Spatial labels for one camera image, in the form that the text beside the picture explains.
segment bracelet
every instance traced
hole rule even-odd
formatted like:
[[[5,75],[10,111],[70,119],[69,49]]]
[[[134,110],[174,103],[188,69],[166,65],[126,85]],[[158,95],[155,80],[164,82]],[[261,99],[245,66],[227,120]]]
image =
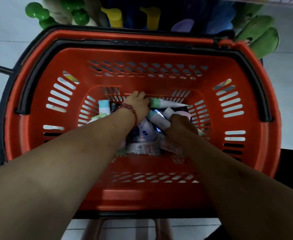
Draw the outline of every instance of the bracelet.
[[[133,112],[134,117],[135,117],[135,125],[134,125],[134,127],[136,127],[136,126],[137,126],[137,114],[136,114],[136,111],[134,110],[134,108],[132,107],[132,105],[128,105],[128,104],[126,104],[126,103],[122,103],[122,104],[118,107],[118,109],[120,109],[120,108],[130,109],[130,110]]]

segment hand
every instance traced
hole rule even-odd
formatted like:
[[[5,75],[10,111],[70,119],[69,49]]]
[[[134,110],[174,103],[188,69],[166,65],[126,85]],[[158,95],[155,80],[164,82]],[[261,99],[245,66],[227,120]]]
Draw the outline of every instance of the hand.
[[[130,96],[128,96],[124,103],[128,105],[132,105],[134,110],[136,111],[137,115],[137,124],[140,124],[140,122],[147,116],[147,114],[150,111],[150,108],[148,105],[151,102],[151,98],[144,98],[145,92],[138,92],[134,91]]]
[[[189,118],[179,114],[170,117],[171,126],[165,130],[169,140],[180,145],[186,133],[198,134],[198,129],[189,121]]]

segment purple plastic item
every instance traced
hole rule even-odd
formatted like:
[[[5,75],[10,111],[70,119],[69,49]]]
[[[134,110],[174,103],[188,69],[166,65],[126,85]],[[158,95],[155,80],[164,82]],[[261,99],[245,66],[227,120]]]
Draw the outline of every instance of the purple plastic item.
[[[184,19],[171,28],[171,31],[189,33],[193,27],[194,21],[192,19]]]

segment red shopping basket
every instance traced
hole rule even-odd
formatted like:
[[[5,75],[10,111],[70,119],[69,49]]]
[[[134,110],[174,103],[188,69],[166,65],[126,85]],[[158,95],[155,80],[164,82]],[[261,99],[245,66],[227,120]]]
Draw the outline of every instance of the red shopping basket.
[[[98,100],[121,103],[138,90],[189,104],[206,140],[273,177],[280,113],[260,62],[244,43],[172,35],[78,26],[41,33],[6,71],[0,162],[85,125],[98,114]],[[115,157],[80,210],[210,207],[192,162],[166,152]]]

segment forearm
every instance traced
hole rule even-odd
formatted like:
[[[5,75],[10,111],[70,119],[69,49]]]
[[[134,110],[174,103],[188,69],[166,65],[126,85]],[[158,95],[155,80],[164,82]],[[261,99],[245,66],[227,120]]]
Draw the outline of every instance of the forearm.
[[[131,111],[119,109],[1,166],[0,212],[6,217],[0,213],[0,224],[5,226],[0,234],[8,233],[11,239],[54,239],[63,232],[134,122]],[[5,222],[12,219],[15,224]]]
[[[218,217],[234,240],[293,239],[293,190],[192,133],[181,145],[194,161]]]

